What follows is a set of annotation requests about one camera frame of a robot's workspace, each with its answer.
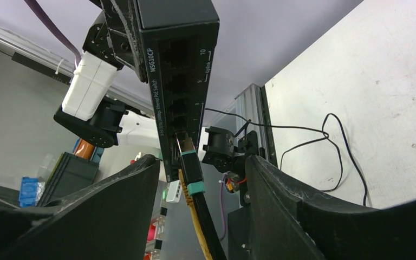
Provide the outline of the black network switch box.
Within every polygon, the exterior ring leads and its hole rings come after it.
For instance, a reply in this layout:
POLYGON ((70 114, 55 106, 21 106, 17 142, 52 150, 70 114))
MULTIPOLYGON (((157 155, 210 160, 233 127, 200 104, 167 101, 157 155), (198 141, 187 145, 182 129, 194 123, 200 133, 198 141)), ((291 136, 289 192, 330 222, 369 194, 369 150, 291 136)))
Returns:
POLYGON ((133 1, 167 181, 177 134, 199 144, 220 20, 211 1, 133 1))

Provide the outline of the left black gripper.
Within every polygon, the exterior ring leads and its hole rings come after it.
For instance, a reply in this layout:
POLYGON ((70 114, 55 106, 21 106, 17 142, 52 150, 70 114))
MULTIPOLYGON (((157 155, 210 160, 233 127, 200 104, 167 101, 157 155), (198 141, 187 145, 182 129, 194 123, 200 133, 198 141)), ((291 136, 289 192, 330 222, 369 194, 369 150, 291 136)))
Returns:
POLYGON ((93 1, 102 10, 87 32, 82 50, 113 65, 135 71, 139 80, 148 83, 136 1, 93 1))

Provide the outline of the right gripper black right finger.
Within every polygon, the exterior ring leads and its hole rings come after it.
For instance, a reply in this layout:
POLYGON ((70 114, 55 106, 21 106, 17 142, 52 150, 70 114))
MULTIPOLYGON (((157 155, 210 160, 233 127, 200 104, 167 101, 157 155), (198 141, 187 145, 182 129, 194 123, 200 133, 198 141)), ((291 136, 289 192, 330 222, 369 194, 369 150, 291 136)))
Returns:
POLYGON ((259 156, 245 168, 258 259, 416 259, 416 200, 375 209, 321 192, 259 156))

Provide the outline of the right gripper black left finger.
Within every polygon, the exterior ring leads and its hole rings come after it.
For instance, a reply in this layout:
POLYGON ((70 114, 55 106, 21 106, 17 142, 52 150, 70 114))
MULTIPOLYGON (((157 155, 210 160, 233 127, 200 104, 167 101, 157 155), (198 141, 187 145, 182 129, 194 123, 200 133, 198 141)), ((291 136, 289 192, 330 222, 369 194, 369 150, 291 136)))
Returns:
POLYGON ((141 259, 160 162, 147 154, 43 207, 0 207, 0 259, 141 259))

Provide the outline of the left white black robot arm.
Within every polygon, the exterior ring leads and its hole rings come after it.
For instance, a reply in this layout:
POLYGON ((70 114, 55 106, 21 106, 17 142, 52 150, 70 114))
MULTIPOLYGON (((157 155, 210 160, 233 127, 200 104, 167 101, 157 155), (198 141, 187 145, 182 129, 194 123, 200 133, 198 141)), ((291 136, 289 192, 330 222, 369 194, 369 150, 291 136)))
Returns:
POLYGON ((128 111, 106 96, 128 67, 148 84, 155 117, 145 120, 143 145, 161 150, 168 181, 180 168, 177 135, 199 146, 220 20, 211 1, 96 1, 101 14, 91 26, 62 105, 60 125, 94 146, 130 141, 128 111))

